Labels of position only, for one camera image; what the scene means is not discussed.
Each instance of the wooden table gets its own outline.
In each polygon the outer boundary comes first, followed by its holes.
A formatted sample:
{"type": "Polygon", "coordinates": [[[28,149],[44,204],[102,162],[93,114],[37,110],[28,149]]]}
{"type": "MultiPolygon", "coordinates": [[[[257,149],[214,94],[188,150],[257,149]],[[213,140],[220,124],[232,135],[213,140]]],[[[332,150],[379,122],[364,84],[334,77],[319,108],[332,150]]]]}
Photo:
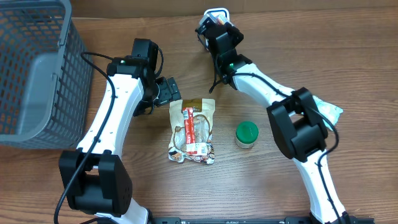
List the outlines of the wooden table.
{"type": "MultiPolygon", "coordinates": [[[[123,163],[134,199],[158,217],[308,215],[301,176],[276,147],[265,109],[229,86],[220,85],[208,94],[213,65],[194,33],[199,20],[74,20],[88,50],[112,57],[129,55],[136,37],[153,40],[164,52],[162,75],[175,78],[184,99],[216,100],[212,166],[169,161],[168,106],[131,121],[123,163]],[[244,120],[255,122],[260,130],[250,150],[234,143],[234,130],[244,120]]],[[[374,217],[378,223],[398,222],[398,8],[239,14],[232,15],[232,21],[245,37],[238,52],[264,73],[285,86],[305,86],[344,109],[337,125],[340,146],[329,162],[349,214],[374,217]]],[[[107,61],[94,60],[106,68],[107,61]]],[[[87,128],[104,87],[104,78],[95,73],[87,128]]],[[[0,149],[0,223],[52,222],[63,190],[60,153],[0,149]]],[[[60,212],[60,223],[88,218],[66,203],[60,212]]]]}

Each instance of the green lid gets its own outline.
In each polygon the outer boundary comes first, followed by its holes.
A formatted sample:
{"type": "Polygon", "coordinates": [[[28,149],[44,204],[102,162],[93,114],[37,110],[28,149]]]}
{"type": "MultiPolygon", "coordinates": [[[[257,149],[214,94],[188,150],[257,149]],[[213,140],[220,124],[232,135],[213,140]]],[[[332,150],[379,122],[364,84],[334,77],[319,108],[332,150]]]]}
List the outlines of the green lid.
{"type": "Polygon", "coordinates": [[[252,144],[259,136],[259,129],[251,121],[243,121],[236,128],[236,138],[244,144],[252,144]]]}

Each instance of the gray plastic basket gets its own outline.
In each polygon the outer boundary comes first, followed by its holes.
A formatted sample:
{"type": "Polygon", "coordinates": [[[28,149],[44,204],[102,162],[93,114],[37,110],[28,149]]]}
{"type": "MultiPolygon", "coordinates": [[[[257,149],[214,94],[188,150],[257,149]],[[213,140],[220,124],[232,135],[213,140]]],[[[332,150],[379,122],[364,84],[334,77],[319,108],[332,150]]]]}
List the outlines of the gray plastic basket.
{"type": "Polygon", "coordinates": [[[0,1],[0,144],[65,149],[81,138],[93,69],[67,0],[0,1]]]}

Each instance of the small jar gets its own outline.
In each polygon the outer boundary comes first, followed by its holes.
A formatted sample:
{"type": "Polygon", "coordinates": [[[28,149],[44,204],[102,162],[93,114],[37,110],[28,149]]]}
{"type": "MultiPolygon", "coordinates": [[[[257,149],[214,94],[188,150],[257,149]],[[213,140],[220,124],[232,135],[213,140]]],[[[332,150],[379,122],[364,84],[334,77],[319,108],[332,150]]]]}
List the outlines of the small jar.
{"type": "Polygon", "coordinates": [[[249,149],[253,147],[258,136],[257,126],[251,121],[243,121],[236,128],[235,142],[242,149],[249,149]]]}

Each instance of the plastic bag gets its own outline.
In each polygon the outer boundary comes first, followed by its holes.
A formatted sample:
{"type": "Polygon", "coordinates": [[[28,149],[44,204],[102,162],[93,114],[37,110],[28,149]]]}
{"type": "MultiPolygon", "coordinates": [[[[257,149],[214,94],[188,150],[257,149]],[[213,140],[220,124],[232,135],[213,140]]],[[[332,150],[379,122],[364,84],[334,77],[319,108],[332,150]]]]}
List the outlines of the plastic bag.
{"type": "Polygon", "coordinates": [[[213,113],[215,100],[177,100],[170,103],[170,123],[173,135],[169,144],[169,159],[183,162],[189,159],[213,164],[215,155],[213,137],[213,113]]]}

